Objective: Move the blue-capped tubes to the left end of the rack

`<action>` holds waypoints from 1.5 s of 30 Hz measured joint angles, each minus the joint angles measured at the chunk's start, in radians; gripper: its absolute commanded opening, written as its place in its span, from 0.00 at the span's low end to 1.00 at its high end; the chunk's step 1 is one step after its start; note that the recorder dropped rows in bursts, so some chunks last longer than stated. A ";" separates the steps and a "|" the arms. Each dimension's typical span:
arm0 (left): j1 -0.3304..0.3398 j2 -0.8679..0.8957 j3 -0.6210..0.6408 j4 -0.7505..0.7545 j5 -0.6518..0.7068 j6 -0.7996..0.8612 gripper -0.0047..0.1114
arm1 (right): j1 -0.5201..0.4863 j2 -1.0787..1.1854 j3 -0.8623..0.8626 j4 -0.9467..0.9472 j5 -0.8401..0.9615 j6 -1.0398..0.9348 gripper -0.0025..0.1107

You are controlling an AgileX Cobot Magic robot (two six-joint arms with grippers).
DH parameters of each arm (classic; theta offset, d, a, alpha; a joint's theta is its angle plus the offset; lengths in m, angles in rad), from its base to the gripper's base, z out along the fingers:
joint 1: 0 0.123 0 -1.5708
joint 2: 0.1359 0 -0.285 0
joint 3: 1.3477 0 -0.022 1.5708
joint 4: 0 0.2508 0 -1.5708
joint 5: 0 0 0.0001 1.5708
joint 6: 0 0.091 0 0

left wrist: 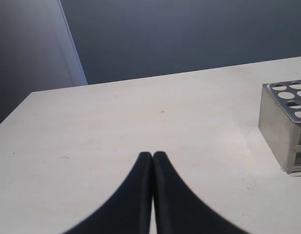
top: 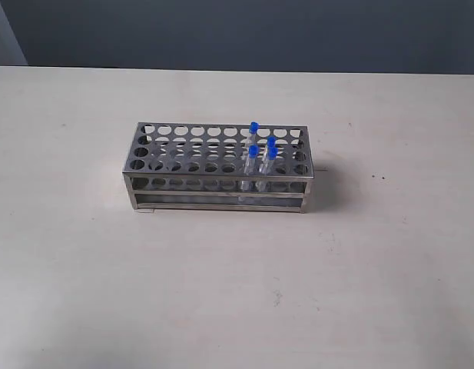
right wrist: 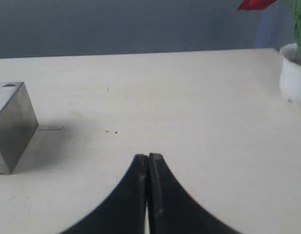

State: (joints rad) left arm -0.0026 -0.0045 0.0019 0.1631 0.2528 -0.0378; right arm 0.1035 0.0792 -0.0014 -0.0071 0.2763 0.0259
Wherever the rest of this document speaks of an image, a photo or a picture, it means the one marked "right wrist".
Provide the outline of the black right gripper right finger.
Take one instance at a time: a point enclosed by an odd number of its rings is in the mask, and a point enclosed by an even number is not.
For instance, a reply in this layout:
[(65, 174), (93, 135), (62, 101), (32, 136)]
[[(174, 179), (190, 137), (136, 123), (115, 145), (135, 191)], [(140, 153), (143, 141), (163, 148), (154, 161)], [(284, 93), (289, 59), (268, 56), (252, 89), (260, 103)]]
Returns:
[(148, 158), (148, 219), (151, 234), (238, 233), (200, 206), (156, 153)]

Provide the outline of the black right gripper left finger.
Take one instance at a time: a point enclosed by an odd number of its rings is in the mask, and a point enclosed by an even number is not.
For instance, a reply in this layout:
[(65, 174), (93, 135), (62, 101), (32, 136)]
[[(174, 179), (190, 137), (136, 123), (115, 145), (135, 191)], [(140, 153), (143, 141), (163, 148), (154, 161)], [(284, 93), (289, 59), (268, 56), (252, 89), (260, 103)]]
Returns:
[(111, 194), (64, 234), (143, 234), (148, 156), (135, 155)]

